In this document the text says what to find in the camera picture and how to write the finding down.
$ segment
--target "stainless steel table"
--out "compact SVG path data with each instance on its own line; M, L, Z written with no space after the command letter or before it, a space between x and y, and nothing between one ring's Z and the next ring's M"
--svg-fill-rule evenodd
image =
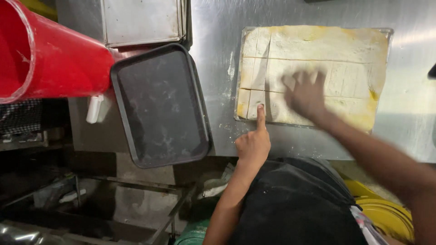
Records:
M59 21L99 39L98 12L69 0L75 16ZM94 8L98 9L95 0ZM436 62L436 1L433 0L192 0L192 55L201 81L212 131L212 154L236 156L235 139L254 124L233 119L241 31L246 26L325 25L390 27L394 38L386 84L373 134L422 162L436 162L436 81L427 72ZM115 101L103 123L85 122L86 99L70 99L76 150L126 152ZM314 129L267 125L271 154L348 160L348 153L327 134Z

